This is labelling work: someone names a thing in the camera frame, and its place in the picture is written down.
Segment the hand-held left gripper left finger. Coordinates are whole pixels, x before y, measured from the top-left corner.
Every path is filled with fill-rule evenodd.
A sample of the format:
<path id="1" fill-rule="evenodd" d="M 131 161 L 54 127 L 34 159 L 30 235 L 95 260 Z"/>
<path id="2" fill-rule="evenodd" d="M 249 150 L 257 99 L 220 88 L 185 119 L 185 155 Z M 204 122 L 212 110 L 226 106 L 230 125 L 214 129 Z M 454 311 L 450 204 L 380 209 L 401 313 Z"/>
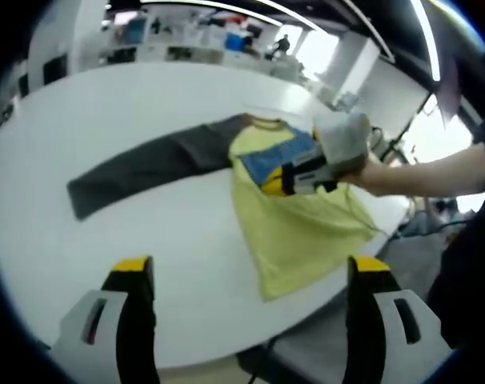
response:
<path id="1" fill-rule="evenodd" d="M 75 383 L 158 383 L 153 258 L 117 262 L 62 318 L 50 358 Z"/>

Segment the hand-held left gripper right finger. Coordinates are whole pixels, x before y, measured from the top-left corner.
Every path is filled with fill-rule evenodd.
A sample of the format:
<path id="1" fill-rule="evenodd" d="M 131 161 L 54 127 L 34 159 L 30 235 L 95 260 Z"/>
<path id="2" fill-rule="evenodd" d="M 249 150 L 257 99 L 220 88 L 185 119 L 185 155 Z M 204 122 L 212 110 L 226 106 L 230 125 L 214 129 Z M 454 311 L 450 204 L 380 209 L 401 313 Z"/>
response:
<path id="1" fill-rule="evenodd" d="M 402 289 L 377 258 L 347 267 L 347 365 L 344 383 L 425 383 L 452 355 L 441 321 Z"/>

